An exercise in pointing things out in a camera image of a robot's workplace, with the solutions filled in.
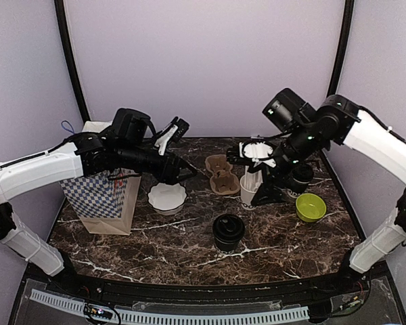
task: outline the blue cable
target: blue cable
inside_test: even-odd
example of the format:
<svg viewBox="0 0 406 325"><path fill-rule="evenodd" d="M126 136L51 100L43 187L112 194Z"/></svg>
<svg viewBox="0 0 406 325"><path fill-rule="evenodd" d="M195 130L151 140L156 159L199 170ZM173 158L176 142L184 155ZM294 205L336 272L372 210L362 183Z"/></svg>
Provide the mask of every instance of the blue cable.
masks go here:
<svg viewBox="0 0 406 325"><path fill-rule="evenodd" d="M63 130L65 130L67 132L71 132L72 134L75 134L74 127L67 120L62 121L61 125L62 125Z"/></svg>

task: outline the purple wall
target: purple wall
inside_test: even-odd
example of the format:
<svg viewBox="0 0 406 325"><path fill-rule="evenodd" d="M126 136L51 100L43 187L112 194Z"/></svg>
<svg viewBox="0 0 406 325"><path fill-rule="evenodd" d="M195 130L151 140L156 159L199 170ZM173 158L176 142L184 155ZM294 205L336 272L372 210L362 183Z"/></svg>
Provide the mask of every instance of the purple wall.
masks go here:
<svg viewBox="0 0 406 325"><path fill-rule="evenodd" d="M373 110L406 139L406 1L355 3L338 92ZM376 163L332 146L329 157L370 235L394 208L404 185ZM388 263L406 309L406 248Z"/></svg>
<svg viewBox="0 0 406 325"><path fill-rule="evenodd" d="M53 1L0 0L0 161L60 142L81 119L70 86ZM14 210L46 238L63 201L59 185L12 201ZM0 325L14 302L25 262L0 244Z"/></svg>
<svg viewBox="0 0 406 325"><path fill-rule="evenodd" d="M328 88L343 0L67 1L87 105L179 115L188 135L271 135L261 111L284 87L313 105Z"/></svg>

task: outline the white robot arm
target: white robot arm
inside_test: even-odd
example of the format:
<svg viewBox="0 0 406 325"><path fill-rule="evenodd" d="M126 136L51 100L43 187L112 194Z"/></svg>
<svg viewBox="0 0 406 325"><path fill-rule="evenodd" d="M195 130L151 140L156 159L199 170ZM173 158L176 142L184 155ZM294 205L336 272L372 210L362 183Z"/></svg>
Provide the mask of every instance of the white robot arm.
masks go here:
<svg viewBox="0 0 406 325"><path fill-rule="evenodd" d="M406 184L406 141L368 109L340 95L328 97L316 111L292 90L284 89L263 114L283 132L281 135L288 135L281 144L252 139L227 151L231 163L248 165L249 172L262 170L263 183L252 200L254 206L280 202L285 177L312 153L329 149L330 141L361 152ZM345 255L340 275L356 281L405 241L406 190L385 222Z"/></svg>
<svg viewBox="0 0 406 325"><path fill-rule="evenodd" d="M150 141L143 139L148 126L154 133ZM0 243L39 266L48 276L60 280L72 273L73 266L66 253L49 246L24 225L9 201L63 179L115 168L151 173L162 183L178 183L194 176L196 170L166 151L166 147L171 141L178 141L188 127L184 120L175 118L162 132L155 133L148 115L121 108L112 126L101 133L77 133L50 150L0 162Z"/></svg>

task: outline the green bowl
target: green bowl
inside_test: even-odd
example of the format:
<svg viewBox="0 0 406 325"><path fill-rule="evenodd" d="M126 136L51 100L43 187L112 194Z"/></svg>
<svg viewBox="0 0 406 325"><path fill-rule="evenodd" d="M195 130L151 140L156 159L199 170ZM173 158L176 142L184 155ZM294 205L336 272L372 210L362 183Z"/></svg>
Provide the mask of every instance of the green bowl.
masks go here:
<svg viewBox="0 0 406 325"><path fill-rule="evenodd" d="M296 199L296 214L305 222L316 222L326 214L326 204L312 193L305 193Z"/></svg>

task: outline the paper bag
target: paper bag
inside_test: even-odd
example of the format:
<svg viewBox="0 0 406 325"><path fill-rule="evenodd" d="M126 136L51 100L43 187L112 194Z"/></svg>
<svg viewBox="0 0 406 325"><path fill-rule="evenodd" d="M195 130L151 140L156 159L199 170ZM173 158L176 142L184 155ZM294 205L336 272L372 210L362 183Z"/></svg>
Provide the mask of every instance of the paper bag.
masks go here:
<svg viewBox="0 0 406 325"><path fill-rule="evenodd" d="M127 169L65 179L60 185L91 234L129 235L141 177Z"/></svg>

